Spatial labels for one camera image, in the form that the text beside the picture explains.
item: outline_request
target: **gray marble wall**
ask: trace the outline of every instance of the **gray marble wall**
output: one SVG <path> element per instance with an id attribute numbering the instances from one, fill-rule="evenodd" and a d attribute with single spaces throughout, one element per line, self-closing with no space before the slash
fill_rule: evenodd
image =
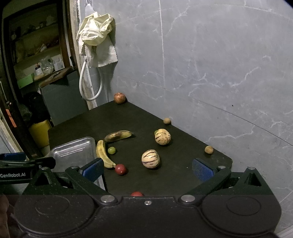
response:
<path id="1" fill-rule="evenodd" d="M 92 0 L 115 18 L 108 93 L 256 167 L 293 224 L 293 9 L 283 0 Z"/>

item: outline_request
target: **table top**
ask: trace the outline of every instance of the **table top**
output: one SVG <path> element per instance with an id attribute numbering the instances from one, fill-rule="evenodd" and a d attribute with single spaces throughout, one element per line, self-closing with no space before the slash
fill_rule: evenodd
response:
<path id="1" fill-rule="evenodd" d="M 166 146 L 160 146 L 154 139 L 154 131 L 160 128 L 171 134 L 171 142 Z M 105 168 L 106 186 L 113 195 L 129 195 L 134 191 L 145 195 L 184 194 L 201 183 L 192 172 L 194 158 L 213 166 L 232 166 L 232 160 L 226 155 L 217 150 L 212 155 L 206 154 L 205 143 L 172 125 L 165 125 L 162 119 L 129 102 L 121 105 L 108 102 L 51 128 L 50 148 L 89 136 L 97 142 L 119 130 L 132 131 L 134 136 L 107 145 L 116 148 L 116 153 L 109 158 L 116 164 L 124 164 L 129 171 L 120 176 L 113 169 Z M 147 169 L 142 165 L 141 156 L 149 149 L 155 149 L 160 156 L 158 168 Z"/>

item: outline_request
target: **banana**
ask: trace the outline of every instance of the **banana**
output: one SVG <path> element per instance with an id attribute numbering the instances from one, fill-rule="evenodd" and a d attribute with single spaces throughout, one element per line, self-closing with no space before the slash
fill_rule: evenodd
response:
<path id="1" fill-rule="evenodd" d="M 104 161 L 105 168 L 111 169 L 116 166 L 116 164 L 107 156 L 105 142 L 103 140 L 99 140 L 97 143 L 97 156 Z"/>
<path id="2" fill-rule="evenodd" d="M 121 139 L 128 138 L 128 137 L 132 136 L 132 134 L 133 133 L 131 131 L 120 130 L 120 131 L 110 133 L 109 135 L 107 135 L 105 137 L 104 140 L 106 142 L 114 142 L 114 141 L 118 141 L 118 140 L 121 140 Z"/>

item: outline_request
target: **screw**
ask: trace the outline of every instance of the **screw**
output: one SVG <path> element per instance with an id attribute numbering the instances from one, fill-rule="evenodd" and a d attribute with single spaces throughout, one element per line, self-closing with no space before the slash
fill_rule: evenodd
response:
<path id="1" fill-rule="evenodd" d="M 144 204 L 147 205 L 147 206 L 151 205 L 151 201 L 144 201 Z"/>
<path id="2" fill-rule="evenodd" d="M 111 203 L 115 200 L 115 197 L 112 196 L 112 195 L 104 195 L 104 196 L 101 196 L 101 201 L 104 202 L 104 203 Z"/>
<path id="3" fill-rule="evenodd" d="M 186 203 L 191 203 L 195 200 L 195 197 L 190 194 L 186 194 L 186 195 L 181 196 L 181 200 Z"/>

